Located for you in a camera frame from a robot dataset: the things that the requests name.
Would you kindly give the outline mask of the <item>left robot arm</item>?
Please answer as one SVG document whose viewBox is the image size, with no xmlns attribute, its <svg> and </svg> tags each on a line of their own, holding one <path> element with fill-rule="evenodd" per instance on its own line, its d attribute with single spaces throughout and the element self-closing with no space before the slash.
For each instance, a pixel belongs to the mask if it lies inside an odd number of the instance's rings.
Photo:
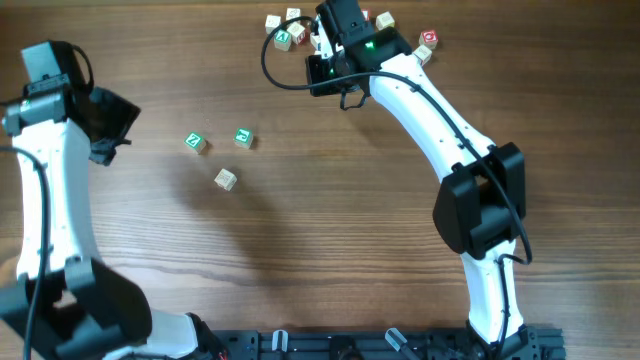
<svg viewBox="0 0 640 360">
<path fill-rule="evenodd" d="M 1 317 L 23 338 L 24 357 L 225 358 L 198 316 L 152 310 L 141 288 L 99 254 L 88 168 L 111 163 L 139 108 L 95 85 L 77 45 L 47 40 L 21 56 L 29 83 L 5 103 L 2 126 L 19 161 L 24 235 Z"/>
</svg>

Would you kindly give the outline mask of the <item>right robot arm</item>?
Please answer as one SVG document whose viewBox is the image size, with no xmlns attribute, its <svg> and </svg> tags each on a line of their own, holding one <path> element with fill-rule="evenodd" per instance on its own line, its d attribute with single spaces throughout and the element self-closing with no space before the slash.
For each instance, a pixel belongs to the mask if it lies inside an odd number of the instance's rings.
<svg viewBox="0 0 640 360">
<path fill-rule="evenodd" d="M 498 146 L 470 126 L 427 77 L 429 48 L 412 48 L 391 25 L 372 25 L 357 2 L 322 2 L 312 32 L 320 42 L 307 60 L 311 94 L 362 91 L 400 122 L 440 182 L 433 222 L 461 258 L 470 309 L 458 348 L 429 341 L 426 354 L 540 358 L 542 347 L 525 324 L 514 285 L 515 265 L 532 260 L 518 147 Z"/>
</svg>

